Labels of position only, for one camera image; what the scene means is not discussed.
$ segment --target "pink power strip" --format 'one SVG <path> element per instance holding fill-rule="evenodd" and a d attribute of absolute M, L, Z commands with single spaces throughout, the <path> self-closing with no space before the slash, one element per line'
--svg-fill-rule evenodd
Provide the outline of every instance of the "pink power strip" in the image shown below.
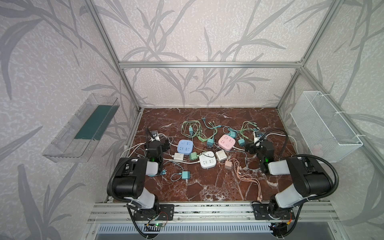
<path fill-rule="evenodd" d="M 236 141 L 228 136 L 227 134 L 224 134 L 218 141 L 218 146 L 226 151 L 231 150 L 231 148 L 235 145 Z"/>

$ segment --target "leaf pattern wallpaper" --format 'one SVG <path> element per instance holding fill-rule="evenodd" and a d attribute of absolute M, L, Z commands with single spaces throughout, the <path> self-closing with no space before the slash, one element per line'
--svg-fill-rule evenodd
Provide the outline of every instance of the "leaf pattern wallpaper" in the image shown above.
<path fill-rule="evenodd" d="M 95 0 L 120 61 L 299 61 L 331 1 Z M 294 69 L 124 69 L 143 106 L 275 107 Z"/>
<path fill-rule="evenodd" d="M 384 1 L 345 0 L 306 68 L 384 153 Z M 290 134 L 301 139 L 290 111 L 301 77 L 280 110 Z M 334 164 L 340 175 L 329 197 L 350 239 L 382 239 L 384 177 L 358 149 Z"/>
<path fill-rule="evenodd" d="M 77 239 L 137 111 L 82 1 L 0 1 L 0 239 Z M 121 104 L 87 163 L 45 147 L 87 97 Z"/>

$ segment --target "brown marble tabletop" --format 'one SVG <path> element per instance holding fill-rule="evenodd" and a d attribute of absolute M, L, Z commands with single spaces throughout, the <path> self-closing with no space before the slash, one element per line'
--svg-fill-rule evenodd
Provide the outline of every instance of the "brown marble tabletop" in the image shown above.
<path fill-rule="evenodd" d="M 283 124 L 275 108 L 146 108 L 140 120 L 138 131 L 134 138 L 134 144 L 145 142 L 145 128 L 149 127 L 151 131 L 157 130 L 169 137 L 174 138 L 173 144 L 177 145 L 179 140 L 188 139 L 180 133 L 181 124 L 184 121 L 200 120 L 203 132 L 206 136 L 212 135 L 212 130 L 207 129 L 201 121 L 206 117 L 206 122 L 215 121 L 217 125 L 226 125 L 234 129 L 240 129 L 244 121 L 256 122 L 261 132 L 267 132 L 273 128 L 283 128 Z M 219 128 L 215 135 L 215 142 L 224 134 L 223 128 Z M 245 135 L 252 137 L 252 132 L 245 132 Z M 284 143 L 285 137 L 270 135 L 268 140 L 275 146 L 275 159 Z M 206 143 L 200 142 L 194 138 L 194 146 L 209 151 Z M 177 147 L 171 146 L 171 155 L 177 152 Z M 283 156 L 295 154 L 292 143 L 289 141 Z M 241 167 L 245 167 L 245 155 L 241 152 L 228 153 L 228 159 L 236 158 Z M 256 155 L 248 155 L 248 166 L 251 169 L 241 169 L 241 174 L 251 174 L 257 178 L 262 189 L 263 200 L 269 200 L 271 195 L 284 190 L 291 183 L 290 175 L 272 176 L 265 175 L 259 169 L 259 160 Z M 164 153 L 164 158 L 171 159 L 168 151 Z M 189 156 L 184 156 L 184 161 L 190 161 Z M 181 172 L 181 168 L 168 162 L 164 168 L 167 174 L 155 177 L 146 176 L 145 188 L 149 192 L 158 196 L 160 202 L 174 201 L 253 201 L 257 199 L 258 187 L 255 183 L 240 181 L 234 172 L 225 169 L 224 164 L 217 163 L 215 167 L 209 169 L 201 168 L 200 164 L 180 164 L 185 171 L 190 171 L 190 179 L 178 180 L 173 182 L 170 177 L 173 173 Z"/>

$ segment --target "wall-mounted shelf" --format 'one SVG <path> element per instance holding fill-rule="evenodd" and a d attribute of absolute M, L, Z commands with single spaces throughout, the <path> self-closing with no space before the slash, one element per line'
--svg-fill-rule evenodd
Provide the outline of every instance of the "wall-mounted shelf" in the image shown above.
<path fill-rule="evenodd" d="M 87 162 L 119 106 L 116 97 L 91 94 L 43 156 L 53 162 Z"/>

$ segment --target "green mat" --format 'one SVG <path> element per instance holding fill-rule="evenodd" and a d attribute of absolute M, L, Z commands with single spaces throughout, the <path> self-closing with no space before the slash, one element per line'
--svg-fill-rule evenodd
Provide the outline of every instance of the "green mat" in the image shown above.
<path fill-rule="evenodd" d="M 76 134 L 75 139 L 100 140 L 119 106 L 99 105 Z"/>

